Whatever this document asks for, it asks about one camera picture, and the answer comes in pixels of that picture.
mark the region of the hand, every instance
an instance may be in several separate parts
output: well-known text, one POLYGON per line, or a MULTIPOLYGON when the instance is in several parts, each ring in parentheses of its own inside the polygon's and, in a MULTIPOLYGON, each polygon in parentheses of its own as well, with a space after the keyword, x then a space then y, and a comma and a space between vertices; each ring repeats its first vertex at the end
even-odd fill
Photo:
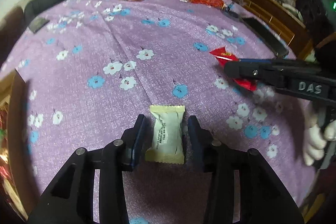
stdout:
POLYGON ((308 106, 306 118, 306 130, 303 140, 303 159, 306 165, 311 166, 315 160, 320 160, 324 156, 324 148, 327 141, 336 140, 336 121, 327 125, 324 133, 317 125, 317 114, 312 113, 311 104, 308 106))

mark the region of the green packet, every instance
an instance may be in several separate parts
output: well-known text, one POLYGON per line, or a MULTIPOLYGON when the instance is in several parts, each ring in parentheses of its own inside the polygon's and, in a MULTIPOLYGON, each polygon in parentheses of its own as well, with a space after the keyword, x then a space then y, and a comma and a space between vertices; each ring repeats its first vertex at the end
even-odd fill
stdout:
POLYGON ((146 151, 147 161, 183 164, 181 122, 185 111, 184 106, 149 107, 156 118, 152 147, 146 151))

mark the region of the silver screw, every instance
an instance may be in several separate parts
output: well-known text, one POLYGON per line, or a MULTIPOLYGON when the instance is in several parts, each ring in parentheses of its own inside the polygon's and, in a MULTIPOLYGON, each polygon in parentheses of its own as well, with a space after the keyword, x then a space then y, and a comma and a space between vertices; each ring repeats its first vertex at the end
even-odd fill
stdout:
POLYGON ((256 155, 259 154, 259 151, 255 148, 251 148, 251 149, 249 149, 249 153, 253 156, 256 156, 256 155))
POLYGON ((85 153, 85 149, 83 147, 80 147, 76 150, 76 154, 77 155, 82 155, 85 153))
POLYGON ((211 144, 212 144, 213 146, 221 146, 221 145, 222 145, 222 143, 221 143, 219 140, 213 140, 213 141, 211 142, 211 144))
POLYGON ((121 140, 121 139, 116 139, 116 140, 113 142, 113 144, 114 144, 115 146, 121 146, 123 143, 124 143, 124 142, 123 142, 123 140, 121 140))

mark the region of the cardboard box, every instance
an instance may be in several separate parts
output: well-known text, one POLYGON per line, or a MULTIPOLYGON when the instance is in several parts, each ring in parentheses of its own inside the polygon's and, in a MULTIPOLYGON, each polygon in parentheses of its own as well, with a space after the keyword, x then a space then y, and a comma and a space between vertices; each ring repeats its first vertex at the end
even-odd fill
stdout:
POLYGON ((1 183, 10 205, 24 219, 39 198, 26 148, 26 91, 26 83, 16 70, 0 81, 0 107, 7 109, 6 137, 0 149, 1 183))

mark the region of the brown cardboard flap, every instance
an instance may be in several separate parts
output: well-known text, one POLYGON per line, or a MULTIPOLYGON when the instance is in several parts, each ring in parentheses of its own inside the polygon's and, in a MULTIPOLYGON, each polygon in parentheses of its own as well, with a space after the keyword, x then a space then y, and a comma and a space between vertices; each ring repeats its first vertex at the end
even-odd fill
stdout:
POLYGON ((17 71, 11 84, 10 104, 7 115, 7 147, 9 165, 14 185, 27 215, 37 205, 38 193, 32 185, 31 166, 28 165, 26 145, 23 138, 25 126, 24 102, 26 100, 26 83, 17 71))

